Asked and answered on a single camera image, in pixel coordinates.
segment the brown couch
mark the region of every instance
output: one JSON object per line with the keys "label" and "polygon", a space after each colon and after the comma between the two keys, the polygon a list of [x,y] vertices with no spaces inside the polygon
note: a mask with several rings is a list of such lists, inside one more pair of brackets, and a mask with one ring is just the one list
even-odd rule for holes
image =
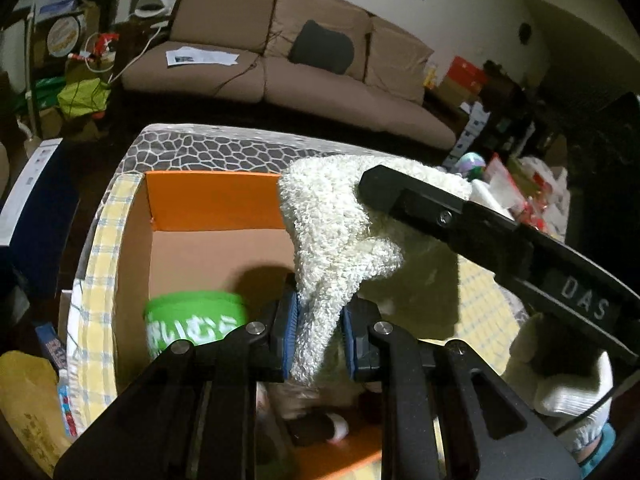
{"label": "brown couch", "polygon": [[[347,35],[344,75],[287,57],[307,20]],[[239,54],[238,64],[167,67],[181,46]],[[432,50],[395,25],[343,0],[178,0],[169,40],[123,75],[127,91],[273,105],[450,149],[455,134],[422,108]]]}

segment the red box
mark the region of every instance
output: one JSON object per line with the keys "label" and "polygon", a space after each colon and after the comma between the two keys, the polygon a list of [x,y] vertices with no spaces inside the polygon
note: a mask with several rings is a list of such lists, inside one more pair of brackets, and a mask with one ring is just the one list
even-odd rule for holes
{"label": "red box", "polygon": [[484,71],[467,60],[456,56],[451,63],[447,76],[470,92],[478,94],[488,78]]}

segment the white towel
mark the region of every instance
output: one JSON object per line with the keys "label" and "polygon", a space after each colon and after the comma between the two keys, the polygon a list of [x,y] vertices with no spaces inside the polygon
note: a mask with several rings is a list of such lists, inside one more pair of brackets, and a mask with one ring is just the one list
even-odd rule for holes
{"label": "white towel", "polygon": [[340,310],[360,283],[389,277],[433,246],[432,238],[358,201],[362,173],[379,164],[464,200],[471,194],[470,184],[459,176],[394,156],[302,158],[283,172],[280,209],[295,249],[302,314],[291,374],[301,384],[314,382]]}

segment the white glove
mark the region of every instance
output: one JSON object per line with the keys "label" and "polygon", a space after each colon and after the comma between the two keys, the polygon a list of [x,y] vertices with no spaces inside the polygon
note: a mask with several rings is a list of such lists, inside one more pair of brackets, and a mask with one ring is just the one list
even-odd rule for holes
{"label": "white glove", "polygon": [[[555,319],[536,314],[521,327],[510,348],[510,358],[502,375],[504,381],[534,410],[546,415],[545,424],[555,431],[564,423],[593,406],[613,386],[609,356],[603,351],[590,376],[556,374],[543,377],[530,362],[536,355],[543,334]],[[596,440],[609,419],[611,400],[605,402],[577,426],[558,438],[570,453],[577,453]]]}

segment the screw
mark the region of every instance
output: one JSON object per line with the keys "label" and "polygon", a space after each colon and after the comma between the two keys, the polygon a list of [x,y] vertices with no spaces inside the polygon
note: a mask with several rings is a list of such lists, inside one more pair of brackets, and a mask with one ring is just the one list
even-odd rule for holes
{"label": "screw", "polygon": [[264,332],[264,325],[260,321],[252,321],[247,323],[246,331],[251,335],[260,335]]}
{"label": "screw", "polygon": [[449,222],[451,222],[451,219],[453,218],[453,216],[451,215],[451,211],[447,211],[446,209],[440,213],[440,216],[438,217],[438,224],[441,227],[446,227]]}
{"label": "screw", "polygon": [[387,323],[386,321],[379,321],[373,326],[373,330],[378,332],[379,334],[391,334],[394,330],[394,326],[391,323]]}
{"label": "screw", "polygon": [[189,343],[186,339],[178,339],[178,341],[174,341],[173,343],[171,343],[171,346],[169,348],[174,354],[186,354],[191,348],[191,343]]}
{"label": "screw", "polygon": [[447,343],[447,345],[454,351],[454,352],[458,352],[458,354],[460,355],[464,355],[465,353],[465,344],[462,341],[450,341],[449,343]]}

